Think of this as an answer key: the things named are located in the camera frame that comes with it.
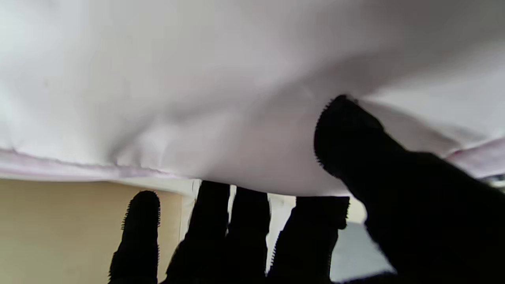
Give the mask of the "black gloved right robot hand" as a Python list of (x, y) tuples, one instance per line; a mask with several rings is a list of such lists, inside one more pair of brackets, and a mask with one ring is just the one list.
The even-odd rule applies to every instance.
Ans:
[[(346, 95), (314, 132), (322, 168), (365, 207), (365, 227), (393, 273), (349, 284), (504, 283), (503, 192), (432, 153), (405, 149)], [(165, 284), (330, 284), (331, 255), (346, 228), (348, 196), (298, 196), (266, 270), (267, 194), (202, 181), (188, 231)]]

